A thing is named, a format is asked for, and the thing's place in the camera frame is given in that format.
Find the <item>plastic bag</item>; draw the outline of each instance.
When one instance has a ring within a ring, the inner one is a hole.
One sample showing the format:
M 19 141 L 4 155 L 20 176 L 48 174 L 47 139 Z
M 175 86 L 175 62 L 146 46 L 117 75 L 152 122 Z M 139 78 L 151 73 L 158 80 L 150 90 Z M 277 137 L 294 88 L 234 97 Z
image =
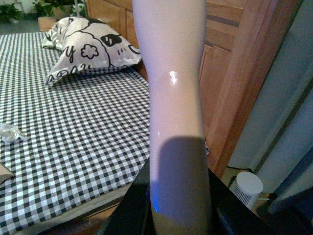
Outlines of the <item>plastic bag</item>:
M 28 140 L 26 134 L 22 133 L 18 127 L 10 124 L 0 124 L 0 136 L 5 144 L 10 144 L 21 138 L 23 141 Z

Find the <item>white cylindrical device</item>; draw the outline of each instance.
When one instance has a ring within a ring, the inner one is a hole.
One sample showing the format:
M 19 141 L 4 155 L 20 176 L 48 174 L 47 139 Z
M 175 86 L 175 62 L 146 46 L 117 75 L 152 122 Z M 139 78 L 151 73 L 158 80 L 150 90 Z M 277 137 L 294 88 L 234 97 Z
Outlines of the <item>white cylindrical device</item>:
M 252 210 L 263 190 L 263 184 L 255 174 L 240 172 L 229 189 L 246 207 Z
M 199 69 L 205 0 L 133 0 L 150 85 L 150 198 L 158 235 L 210 234 Z

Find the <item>green leaves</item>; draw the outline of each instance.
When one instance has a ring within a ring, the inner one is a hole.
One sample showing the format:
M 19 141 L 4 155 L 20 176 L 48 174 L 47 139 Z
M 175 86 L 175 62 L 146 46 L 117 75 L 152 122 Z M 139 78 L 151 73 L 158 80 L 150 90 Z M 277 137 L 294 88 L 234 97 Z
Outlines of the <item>green leaves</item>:
M 23 18 L 22 11 L 18 10 L 14 3 L 0 5 L 0 20 L 7 21 L 9 18 L 20 20 Z

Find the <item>bed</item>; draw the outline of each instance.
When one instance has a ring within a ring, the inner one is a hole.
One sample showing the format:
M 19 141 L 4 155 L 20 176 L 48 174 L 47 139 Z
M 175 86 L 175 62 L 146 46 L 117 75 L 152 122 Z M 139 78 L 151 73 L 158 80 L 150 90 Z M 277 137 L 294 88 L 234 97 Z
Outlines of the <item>bed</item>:
M 149 157 L 148 83 L 128 68 L 76 74 L 45 88 L 60 52 L 42 49 L 44 36 L 0 36 L 0 123 L 29 138 L 0 143 L 0 161 L 15 174 L 0 186 L 4 235 L 28 227 L 21 234 L 36 234 L 56 222 L 32 225 L 65 222 L 122 197 Z

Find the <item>air purifier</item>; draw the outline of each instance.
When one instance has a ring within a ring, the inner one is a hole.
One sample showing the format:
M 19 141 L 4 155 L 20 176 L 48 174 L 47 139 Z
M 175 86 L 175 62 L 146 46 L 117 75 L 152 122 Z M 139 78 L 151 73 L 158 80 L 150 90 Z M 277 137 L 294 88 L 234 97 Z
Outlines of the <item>air purifier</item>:
M 240 172 L 229 188 L 236 197 L 252 210 L 263 190 L 262 181 L 255 174 Z

